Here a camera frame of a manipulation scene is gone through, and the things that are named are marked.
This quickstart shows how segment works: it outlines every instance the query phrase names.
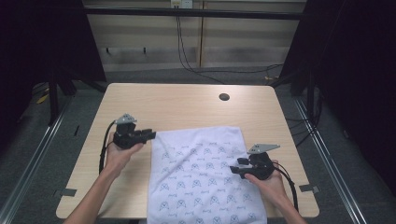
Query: dark background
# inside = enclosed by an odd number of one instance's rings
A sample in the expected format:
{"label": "dark background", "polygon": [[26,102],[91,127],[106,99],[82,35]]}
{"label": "dark background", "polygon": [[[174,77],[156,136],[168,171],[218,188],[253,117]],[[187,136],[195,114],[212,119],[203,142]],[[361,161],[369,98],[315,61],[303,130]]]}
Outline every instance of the dark background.
{"label": "dark background", "polygon": [[364,158],[396,195],[396,5],[391,0],[308,1],[281,76],[299,93],[313,79]]}
{"label": "dark background", "polygon": [[69,71],[90,80],[105,74],[85,14],[46,7],[80,7],[79,0],[0,2],[0,136],[8,139],[36,83],[70,91]]}

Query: patterned towel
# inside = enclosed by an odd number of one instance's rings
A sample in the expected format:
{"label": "patterned towel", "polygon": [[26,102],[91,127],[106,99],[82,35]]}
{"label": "patterned towel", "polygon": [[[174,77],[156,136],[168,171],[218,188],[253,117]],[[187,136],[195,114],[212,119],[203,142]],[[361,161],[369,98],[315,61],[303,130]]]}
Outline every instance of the patterned towel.
{"label": "patterned towel", "polygon": [[239,128],[157,132],[148,224],[267,223],[258,189],[229,167],[247,156]]}

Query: floor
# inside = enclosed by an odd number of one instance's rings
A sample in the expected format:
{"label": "floor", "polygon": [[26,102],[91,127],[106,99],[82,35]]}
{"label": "floor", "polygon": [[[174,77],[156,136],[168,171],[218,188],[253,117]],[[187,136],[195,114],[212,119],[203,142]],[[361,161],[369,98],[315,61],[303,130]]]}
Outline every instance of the floor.
{"label": "floor", "polygon": [[[200,74],[182,68],[176,49],[146,49],[146,54],[140,50],[110,49],[107,53],[106,49],[99,49],[108,83],[219,84],[221,81],[235,85],[266,85],[276,80],[281,71],[281,66],[265,71],[266,66],[283,62],[281,58],[271,60],[265,53],[268,51],[257,51],[256,56],[262,54],[262,57],[255,56],[254,61],[241,58],[235,65],[235,57],[246,55],[249,50],[244,49],[242,53],[241,49],[222,49],[216,51],[219,53],[218,61],[212,55],[212,65],[216,67],[222,64],[222,67],[195,68],[196,64],[190,63],[194,71],[216,70]],[[155,55],[164,55],[166,52],[169,57],[159,63],[161,57]],[[189,60],[193,59],[193,49],[186,49],[186,53]],[[227,61],[227,55],[233,57]],[[67,184],[103,97],[101,92],[84,83],[75,84],[78,88],[76,95],[62,96],[60,93],[60,105],[66,107],[63,110],[62,123],[56,130],[53,126],[48,126],[49,101],[36,103],[45,85],[34,89],[33,100],[21,117],[19,129],[4,145],[8,149],[7,155],[0,159],[0,218],[6,217],[12,223],[62,222],[56,217],[55,211],[60,199],[54,192],[64,189]],[[289,88],[288,85],[276,88],[276,95],[290,126],[290,133],[296,145],[299,145],[297,150],[308,179],[312,186],[319,189],[315,196],[320,214],[318,217],[309,218],[308,222],[394,223],[396,199],[362,158],[356,144],[345,137],[343,125],[338,122],[330,108],[324,103],[318,125],[319,137],[325,143],[325,148],[320,151],[318,142],[312,138],[313,134],[308,134],[306,124],[301,120],[304,114],[296,103],[304,103],[305,95],[302,98],[291,96]],[[56,134],[51,139],[43,139],[47,132],[52,131]],[[37,148],[43,145],[43,141],[47,142],[47,148],[41,151],[41,155],[37,155]],[[98,220],[98,223],[128,222],[129,220]],[[269,223],[284,223],[284,220],[269,219]]]}

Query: table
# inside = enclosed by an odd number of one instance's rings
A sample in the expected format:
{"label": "table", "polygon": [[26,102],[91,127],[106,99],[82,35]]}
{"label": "table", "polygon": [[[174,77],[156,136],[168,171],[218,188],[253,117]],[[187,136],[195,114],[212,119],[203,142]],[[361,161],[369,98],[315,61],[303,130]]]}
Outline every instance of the table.
{"label": "table", "polygon": [[[228,94],[230,99],[220,100],[222,93]],[[308,184],[308,180],[271,87],[114,83],[107,88],[67,184],[68,189],[76,189],[77,193],[74,197],[62,197],[56,211],[59,218],[66,218],[90,189],[98,176],[106,129],[112,120],[124,113],[137,119],[138,130],[151,128],[158,132],[236,126],[242,130],[247,149],[256,143],[281,145],[268,152],[270,158],[279,160],[295,182],[302,216],[318,215],[313,192],[300,192],[298,187]],[[100,217],[147,217],[150,153],[151,143],[148,142],[133,155],[107,194]],[[287,181],[284,183],[291,198],[290,186]],[[265,206],[268,217],[281,217],[271,204],[265,203]]]}

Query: white cloth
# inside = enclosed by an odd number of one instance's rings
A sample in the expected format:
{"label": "white cloth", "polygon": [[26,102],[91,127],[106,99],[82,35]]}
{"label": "white cloth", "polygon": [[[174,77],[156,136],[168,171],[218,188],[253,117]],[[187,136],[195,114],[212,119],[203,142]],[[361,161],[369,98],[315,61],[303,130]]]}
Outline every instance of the white cloth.
{"label": "white cloth", "polygon": [[257,187],[230,170],[246,152],[235,127],[157,132],[148,224],[267,223]]}

